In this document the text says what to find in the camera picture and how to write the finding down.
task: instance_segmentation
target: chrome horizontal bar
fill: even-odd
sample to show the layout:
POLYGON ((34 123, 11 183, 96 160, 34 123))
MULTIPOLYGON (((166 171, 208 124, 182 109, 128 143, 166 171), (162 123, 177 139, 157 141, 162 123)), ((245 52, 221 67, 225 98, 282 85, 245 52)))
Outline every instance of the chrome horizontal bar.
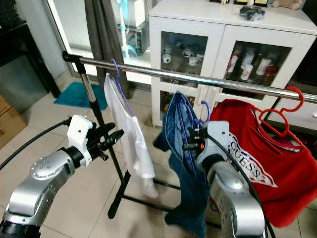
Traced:
MULTIPOLYGON (((115 66, 113 63, 106 62, 103 60, 81 57, 80 62, 83 64, 90 64, 97 67, 115 69, 115 66)), ((281 88, 274 88, 274 87, 268 87, 268 86, 245 83, 245 82, 236 82, 231 80, 209 78, 209 77, 204 77, 199 75, 193 76, 193 75, 184 74, 184 73, 175 73, 175 72, 162 70, 162 69, 152 69, 152 68, 134 66, 134 65, 124 64, 124 63, 117 63, 117 64, 121 70, 128 71, 128 72, 143 73, 143 74, 147 74, 151 76, 167 77, 167 78, 177 79, 177 80, 181 80, 185 82, 204 84, 208 86, 235 89, 235 90, 244 91, 244 92, 299 100, 299 95, 297 93, 289 91, 289 90, 281 89, 281 88)), ((304 98, 306 102, 317 104, 317 95, 304 94, 304 98)))

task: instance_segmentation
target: red hanger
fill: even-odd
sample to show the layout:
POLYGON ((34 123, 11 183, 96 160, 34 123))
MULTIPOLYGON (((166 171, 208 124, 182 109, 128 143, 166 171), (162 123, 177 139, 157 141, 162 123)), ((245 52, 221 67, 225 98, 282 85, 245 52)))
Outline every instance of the red hanger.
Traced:
MULTIPOLYGON (((305 147, 305 146, 303 145, 303 143, 300 141, 300 139, 298 139, 298 138, 296 137, 296 135, 294 135, 294 134, 289 130, 289 122, 288 122, 287 118, 285 117, 285 115, 283 114, 283 111, 289 112, 289 113, 295 112, 295 111, 297 111, 297 110, 303 105, 304 100, 305 100, 305 99, 304 99, 304 96, 303 96, 303 93, 302 93, 301 90, 299 90, 298 88, 295 88, 295 87, 287 87, 287 88, 285 88, 285 89, 298 93, 299 98, 300 98, 300 103, 299 103, 299 105, 298 105, 296 108, 294 108, 294 109, 282 108, 282 109, 279 110, 279 111, 276 110, 276 109, 266 109, 266 110, 264 110, 264 111, 262 111, 262 110, 260 110, 260 109, 258 109, 258 108, 255 108, 255 109, 256 109, 257 111, 261 112, 261 114, 260 114, 260 116, 259 116, 259 120, 260 120, 264 125, 266 125, 268 128, 270 128, 272 131, 274 131, 278 136, 285 137, 286 135, 290 135, 290 136, 292 136, 292 137, 296 140, 296 142, 297 142, 301 147, 305 147), (269 113, 269 112, 277 113, 277 114, 279 114, 279 115, 284 119, 285 129, 284 129, 284 131, 283 131, 282 133, 280 133, 280 132, 279 132, 278 130, 276 130, 273 126, 271 126, 269 123, 267 123, 266 121, 264 121, 264 119, 262 118, 266 113, 269 113)), ((261 133, 262 133, 265 137, 271 138, 271 137, 266 133, 266 131, 264 131, 264 129, 263 129, 261 126, 259 126, 259 129, 260 129, 261 133)))

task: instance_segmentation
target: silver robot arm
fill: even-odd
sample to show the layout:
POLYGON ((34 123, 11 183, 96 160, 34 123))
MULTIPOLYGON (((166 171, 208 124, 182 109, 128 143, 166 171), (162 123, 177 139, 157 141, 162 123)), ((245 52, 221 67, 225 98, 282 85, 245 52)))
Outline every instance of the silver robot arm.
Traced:
POLYGON ((0 225, 2 238, 38 238, 58 190, 75 173, 89 164, 123 135, 123 130, 107 136, 115 125, 108 123, 96 129, 96 124, 82 116, 73 116, 67 133, 69 147, 62 148, 36 161, 27 178, 15 189, 0 225))
MULTIPOLYGON (((224 148, 229 144, 229 123, 210 121, 207 133, 224 148)), ((207 174, 210 194, 220 212, 221 229, 225 238, 265 238, 262 208, 250 194, 249 185, 236 169, 225 162, 226 154, 209 138, 197 157, 197 166, 207 174)))

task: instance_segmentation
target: gray curtain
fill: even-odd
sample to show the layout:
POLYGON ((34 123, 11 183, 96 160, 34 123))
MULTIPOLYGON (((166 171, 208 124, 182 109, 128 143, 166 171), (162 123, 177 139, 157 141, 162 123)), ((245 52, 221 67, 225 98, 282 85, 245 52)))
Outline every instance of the gray curtain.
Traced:
MULTIPOLYGON (((110 0, 85 0, 88 35, 94 58, 97 60, 123 63, 121 45, 118 38, 118 29, 110 0)), ((115 76, 114 70, 108 70, 115 76)), ((97 67, 97 79, 104 88, 106 70, 97 67)), ((127 99, 130 99, 129 84, 125 72, 120 72, 120 84, 127 99)))

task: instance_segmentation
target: red t-shirt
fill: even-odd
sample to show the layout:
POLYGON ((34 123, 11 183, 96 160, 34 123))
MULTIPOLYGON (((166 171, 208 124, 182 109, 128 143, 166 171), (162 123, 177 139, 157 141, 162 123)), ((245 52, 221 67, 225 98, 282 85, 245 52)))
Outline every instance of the red t-shirt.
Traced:
POLYGON ((276 227, 288 226, 317 197, 317 162, 307 147, 268 141, 253 108, 227 99, 211 120, 229 122, 229 152, 253 182, 268 220, 276 227))

